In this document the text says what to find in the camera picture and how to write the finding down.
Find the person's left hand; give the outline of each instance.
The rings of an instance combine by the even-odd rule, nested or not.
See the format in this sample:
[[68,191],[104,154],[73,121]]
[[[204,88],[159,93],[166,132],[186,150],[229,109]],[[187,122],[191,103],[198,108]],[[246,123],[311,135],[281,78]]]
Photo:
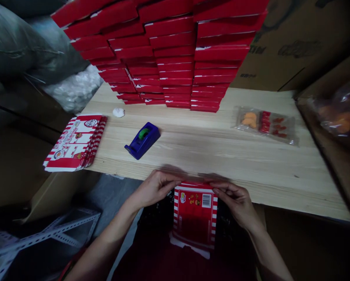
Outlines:
[[128,200],[131,206],[139,210],[162,200],[181,182],[182,178],[178,176],[154,170]]

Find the wooden tabletop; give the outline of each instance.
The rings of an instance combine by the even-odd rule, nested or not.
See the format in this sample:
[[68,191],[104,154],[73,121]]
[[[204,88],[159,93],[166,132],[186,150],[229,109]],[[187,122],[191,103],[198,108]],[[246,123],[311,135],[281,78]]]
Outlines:
[[[153,169],[190,176],[214,174],[247,188],[255,203],[350,221],[292,94],[229,88],[220,110],[206,113],[165,105],[125,105],[105,83],[83,110],[109,116],[89,169],[139,180]],[[238,106],[294,116],[299,147],[234,129]],[[116,107],[125,110],[123,118],[113,117]],[[159,127],[161,137],[136,160],[124,146],[147,122]]]

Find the green tape roll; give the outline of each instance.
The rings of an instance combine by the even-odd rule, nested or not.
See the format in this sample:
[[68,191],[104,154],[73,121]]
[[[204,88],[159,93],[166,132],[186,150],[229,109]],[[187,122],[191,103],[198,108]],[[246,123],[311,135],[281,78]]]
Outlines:
[[149,129],[146,129],[146,128],[145,128],[145,129],[142,129],[142,130],[139,132],[139,139],[140,139],[140,140],[143,140],[149,132],[150,132]]

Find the hand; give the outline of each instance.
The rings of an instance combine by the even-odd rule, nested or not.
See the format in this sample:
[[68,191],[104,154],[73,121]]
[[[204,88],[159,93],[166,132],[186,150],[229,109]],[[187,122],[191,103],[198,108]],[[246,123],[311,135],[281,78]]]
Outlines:
[[264,230],[254,210],[248,190],[229,182],[211,182],[213,192],[227,204],[237,223],[251,234]]
[[129,197],[129,203],[137,210],[153,205],[166,197],[182,178],[154,170],[139,188]]

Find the stack of striped boxes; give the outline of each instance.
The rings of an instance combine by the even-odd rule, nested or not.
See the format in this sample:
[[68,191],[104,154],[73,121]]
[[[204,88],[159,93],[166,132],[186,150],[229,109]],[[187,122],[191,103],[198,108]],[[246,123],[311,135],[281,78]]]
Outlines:
[[216,112],[268,0],[73,0],[52,14],[125,104]]

